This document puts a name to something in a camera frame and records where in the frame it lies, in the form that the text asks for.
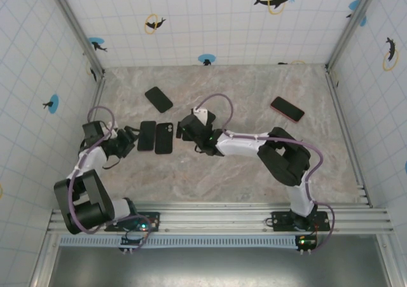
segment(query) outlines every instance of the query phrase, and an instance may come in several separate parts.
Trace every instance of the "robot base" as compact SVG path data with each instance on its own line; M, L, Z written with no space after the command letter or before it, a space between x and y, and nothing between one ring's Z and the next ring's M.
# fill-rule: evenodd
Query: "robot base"
M331 227L327 212L317 211L316 207L314 210L306 218L292 211L272 212L271 218L274 232L313 232L315 226L318 227L318 231L329 231Z
M150 220L151 224L151 231L158 232L158 228L160 226L160 213L159 212L138 212L139 215L143 215ZM105 228L105 232L145 232L147 230L146 227L143 227L142 224L145 223L144 220L141 219L129 219L118 222L115 225L110 225Z

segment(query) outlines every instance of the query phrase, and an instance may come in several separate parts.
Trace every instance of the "marble floor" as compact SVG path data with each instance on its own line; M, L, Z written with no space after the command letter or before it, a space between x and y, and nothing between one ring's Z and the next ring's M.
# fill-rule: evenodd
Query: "marble floor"
M174 103L159 113L144 93L159 87ZM204 97L228 95L235 108L228 129L262 133L282 127L295 139L314 144L324 154L312 178L312 195L325 202L357 202L356 180L335 109L320 65L179 66L108 69L100 104L111 108L120 127L135 128L144 120L177 122ZM270 109L281 96L305 115L293 123ZM215 128L228 118L228 103L215 97L205 107L216 115ZM109 121L98 112L98 118ZM259 159L209 157L194 152L194 143L176 139L170 155L134 148L102 181L112 198L135 201L287 202L285 186L276 181ZM311 152L311 165L318 156Z

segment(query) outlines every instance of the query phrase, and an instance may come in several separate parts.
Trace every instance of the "smartphone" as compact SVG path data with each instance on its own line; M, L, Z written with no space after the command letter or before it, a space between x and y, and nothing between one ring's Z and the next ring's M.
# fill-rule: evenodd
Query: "smartphone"
M158 87L153 87L144 95L160 113L166 112L173 106L172 101Z
M137 143L138 151L151 151L154 149L155 125L156 122L141 122L139 141Z
M304 111L281 97L276 97L270 105L274 110L280 112L293 122L298 122L304 116Z
M172 153L172 136L174 129L172 123L159 123L156 128L155 153L169 155Z

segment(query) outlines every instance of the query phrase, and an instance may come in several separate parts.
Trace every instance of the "mounting plate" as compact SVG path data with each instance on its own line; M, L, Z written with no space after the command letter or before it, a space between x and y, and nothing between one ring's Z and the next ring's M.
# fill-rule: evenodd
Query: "mounting plate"
M298 232L299 229L296 228L294 224L293 213L290 211L278 211L272 212L271 217L273 230L274 232ZM312 225L309 226L309 232L313 232L314 228L313 225L318 226L318 231L329 231L329 219L327 212L317 211L315 214L311 214L309 218L307 218Z
M140 215L144 215L150 220L152 224L151 231L158 232L158 227L160 226L160 213L159 212L138 212ZM117 225L110 225L105 229L105 232L145 232L141 227L143 224L143 219L130 219L126 221L121 221Z

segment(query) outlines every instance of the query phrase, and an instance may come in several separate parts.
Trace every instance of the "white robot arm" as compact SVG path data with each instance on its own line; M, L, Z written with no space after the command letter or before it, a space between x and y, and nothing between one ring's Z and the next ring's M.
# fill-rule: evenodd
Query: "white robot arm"
M294 140L285 130L278 127L262 134L228 131L226 135L221 129L212 129L211 123L208 122L208 114L211 113L204 108L194 108L180 123L182 131L197 144L198 152L210 156L242 155L260 159L278 181L287 185L291 212L299 217L298 228L306 230L311 224L307 222L307 218L309 221L309 216L316 212L316 205L308 198L305 186L305 178L310 167L308 150L297 144L253 139L279 137Z
M136 214L134 204L130 199L110 199L99 176L110 156L114 155L121 159L128 155L139 136L135 132L139 132L139 130L129 126L124 129L116 127L100 146L93 149L89 149L89 147L105 136L107 127L103 127L100 122L90 122L83 125L83 130L85 139L81 145L78 163L66 179L54 185L59 208L66 227L72 234L81 232L72 219L68 204L68 186L76 170L79 170L79 173L74 179L72 200L75 202L76 217L86 229Z

